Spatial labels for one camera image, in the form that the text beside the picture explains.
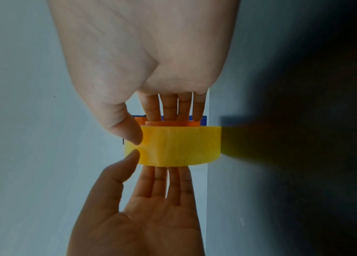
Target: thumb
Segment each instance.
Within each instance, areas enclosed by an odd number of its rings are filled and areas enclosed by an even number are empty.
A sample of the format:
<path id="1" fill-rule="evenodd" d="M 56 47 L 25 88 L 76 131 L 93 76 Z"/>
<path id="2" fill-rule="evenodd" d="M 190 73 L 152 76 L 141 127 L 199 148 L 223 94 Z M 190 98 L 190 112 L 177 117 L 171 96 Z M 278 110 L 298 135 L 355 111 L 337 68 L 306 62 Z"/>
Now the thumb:
<path id="1" fill-rule="evenodd" d="M 100 124 L 110 133 L 135 145 L 142 142 L 143 134 L 135 118 L 128 113 L 125 103 L 90 106 Z"/>
<path id="2" fill-rule="evenodd" d="M 136 170 L 139 157 L 139 151 L 133 150 L 122 161 L 105 168 L 91 189 L 84 208 L 105 208 L 110 209 L 111 214 L 118 213 L 123 182 L 128 180 Z"/>

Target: wall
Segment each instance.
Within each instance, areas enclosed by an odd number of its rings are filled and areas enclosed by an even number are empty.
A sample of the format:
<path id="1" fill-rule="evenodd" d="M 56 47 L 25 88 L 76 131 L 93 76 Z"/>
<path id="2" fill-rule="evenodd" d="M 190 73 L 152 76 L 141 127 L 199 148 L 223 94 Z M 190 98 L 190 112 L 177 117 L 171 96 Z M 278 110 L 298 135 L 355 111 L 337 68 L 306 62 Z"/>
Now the wall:
<path id="1" fill-rule="evenodd" d="M 143 114 L 135 97 L 128 109 Z M 72 87 L 46 1 L 0 0 L 0 256 L 64 255 L 92 184 L 122 157 Z M 193 168 L 204 234 L 206 168 Z"/>

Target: table surface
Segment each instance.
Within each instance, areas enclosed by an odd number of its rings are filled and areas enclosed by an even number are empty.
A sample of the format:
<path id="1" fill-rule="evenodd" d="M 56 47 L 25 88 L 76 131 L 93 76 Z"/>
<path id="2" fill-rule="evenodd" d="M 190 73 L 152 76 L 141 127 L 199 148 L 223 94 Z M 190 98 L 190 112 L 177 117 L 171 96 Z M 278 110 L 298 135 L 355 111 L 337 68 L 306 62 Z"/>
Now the table surface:
<path id="1" fill-rule="evenodd" d="M 357 1 L 242 1 L 209 112 L 207 255 L 357 251 Z"/>

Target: yellow tape roll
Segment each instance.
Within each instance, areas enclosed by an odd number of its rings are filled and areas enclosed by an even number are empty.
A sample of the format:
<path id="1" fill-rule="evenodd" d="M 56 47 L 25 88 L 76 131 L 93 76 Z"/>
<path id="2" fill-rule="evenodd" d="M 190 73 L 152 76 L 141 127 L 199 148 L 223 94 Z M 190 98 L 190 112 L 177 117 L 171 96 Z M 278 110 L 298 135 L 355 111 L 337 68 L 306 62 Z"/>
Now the yellow tape roll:
<path id="1" fill-rule="evenodd" d="M 140 152 L 139 163 L 156 167 L 180 167 L 212 162 L 220 156 L 222 127 L 141 126 L 143 141 L 125 141 L 125 155 Z"/>

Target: human hand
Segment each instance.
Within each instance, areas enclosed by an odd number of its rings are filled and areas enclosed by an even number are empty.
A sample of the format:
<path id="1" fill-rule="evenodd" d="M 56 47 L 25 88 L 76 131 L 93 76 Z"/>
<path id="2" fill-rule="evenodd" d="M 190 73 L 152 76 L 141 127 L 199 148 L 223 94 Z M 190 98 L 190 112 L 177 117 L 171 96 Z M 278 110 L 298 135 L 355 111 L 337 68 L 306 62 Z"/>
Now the human hand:
<path id="1" fill-rule="evenodd" d="M 135 171 L 139 152 L 102 172 L 70 237 L 68 256 L 204 255 L 188 167 L 144 166 L 132 197 L 119 212 L 122 183 Z"/>
<path id="2" fill-rule="evenodd" d="M 126 109 L 138 91 L 150 121 L 204 111 L 229 49 L 238 0 L 49 0 L 73 84 L 102 126 L 135 144 Z"/>

